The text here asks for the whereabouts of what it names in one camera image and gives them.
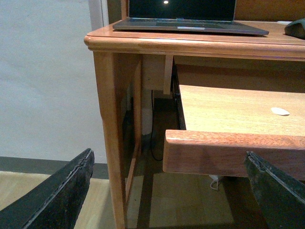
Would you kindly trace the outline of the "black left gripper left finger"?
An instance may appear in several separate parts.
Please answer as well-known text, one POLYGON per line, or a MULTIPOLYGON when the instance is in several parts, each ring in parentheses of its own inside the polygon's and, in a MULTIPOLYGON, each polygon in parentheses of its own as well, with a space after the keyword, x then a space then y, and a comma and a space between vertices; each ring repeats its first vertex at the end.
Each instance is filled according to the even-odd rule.
POLYGON ((2 229, 72 229, 93 173, 94 152, 87 148, 26 195, 0 212, 2 229))

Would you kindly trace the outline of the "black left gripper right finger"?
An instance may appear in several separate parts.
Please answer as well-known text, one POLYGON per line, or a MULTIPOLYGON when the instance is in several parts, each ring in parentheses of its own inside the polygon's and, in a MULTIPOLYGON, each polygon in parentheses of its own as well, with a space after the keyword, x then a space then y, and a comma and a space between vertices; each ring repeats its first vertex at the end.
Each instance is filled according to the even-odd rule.
POLYGON ((271 229, 305 227, 305 185, 268 161, 246 152, 244 165, 254 197, 271 229))

